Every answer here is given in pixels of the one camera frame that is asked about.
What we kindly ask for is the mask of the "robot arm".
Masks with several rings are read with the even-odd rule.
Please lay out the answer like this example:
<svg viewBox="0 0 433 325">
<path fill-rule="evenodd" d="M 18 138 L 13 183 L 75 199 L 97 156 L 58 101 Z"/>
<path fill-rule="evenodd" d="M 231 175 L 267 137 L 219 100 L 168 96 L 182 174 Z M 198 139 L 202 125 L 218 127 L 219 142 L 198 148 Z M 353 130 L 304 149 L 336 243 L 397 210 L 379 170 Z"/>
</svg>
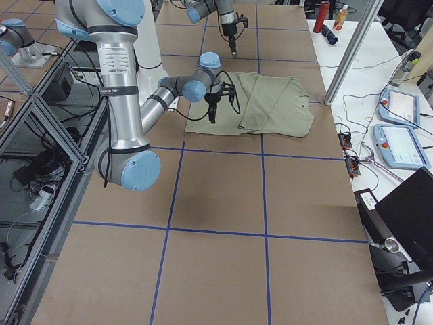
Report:
<svg viewBox="0 0 433 325">
<path fill-rule="evenodd" d="M 109 136 L 97 152 L 105 182 L 135 191 L 154 184 L 161 162 L 146 133 L 177 98 L 204 100 L 210 121 L 222 97 L 235 98 L 214 52 L 202 54 L 189 76 L 167 75 L 149 1 L 56 1 L 55 21 L 63 35 L 97 46 L 100 92 L 108 104 Z"/>
<path fill-rule="evenodd" d="M 237 40 L 249 27 L 249 22 L 248 17 L 235 11 L 234 3 L 230 0 L 181 1 L 193 24 L 210 14 L 217 14 L 220 36 L 229 44 L 232 58 L 237 58 Z"/>
</svg>

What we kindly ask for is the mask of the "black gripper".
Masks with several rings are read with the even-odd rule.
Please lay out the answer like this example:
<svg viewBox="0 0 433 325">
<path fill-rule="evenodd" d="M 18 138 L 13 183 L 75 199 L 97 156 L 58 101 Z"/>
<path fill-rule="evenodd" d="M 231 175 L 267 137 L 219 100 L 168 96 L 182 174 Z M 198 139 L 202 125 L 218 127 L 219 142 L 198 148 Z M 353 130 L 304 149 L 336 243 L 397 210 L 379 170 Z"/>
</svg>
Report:
<svg viewBox="0 0 433 325">
<path fill-rule="evenodd" d="M 208 118 L 212 124 L 216 123 L 217 104 L 222 97 L 227 96 L 229 103 L 233 104 L 236 95 L 236 88 L 234 84 L 221 83 L 219 89 L 214 91 L 211 90 L 204 96 L 206 103 L 208 104 Z"/>
<path fill-rule="evenodd" d="M 248 17 L 244 15 L 222 15 L 221 16 L 221 27 L 223 30 L 223 36 L 227 38 L 231 51 L 232 58 L 237 58 L 237 47 L 235 36 L 237 34 L 237 25 L 243 24 L 244 28 L 248 28 Z"/>
</svg>

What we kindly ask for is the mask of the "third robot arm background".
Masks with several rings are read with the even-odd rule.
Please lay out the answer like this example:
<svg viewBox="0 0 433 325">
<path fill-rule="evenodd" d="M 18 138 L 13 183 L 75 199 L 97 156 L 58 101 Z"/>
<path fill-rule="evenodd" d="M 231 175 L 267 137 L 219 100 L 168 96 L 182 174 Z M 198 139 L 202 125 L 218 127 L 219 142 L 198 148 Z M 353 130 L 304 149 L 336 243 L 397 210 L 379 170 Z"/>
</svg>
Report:
<svg viewBox="0 0 433 325">
<path fill-rule="evenodd" d="M 1 21 L 1 50 L 20 68 L 42 68 L 48 61 L 41 47 L 18 18 Z"/>
</svg>

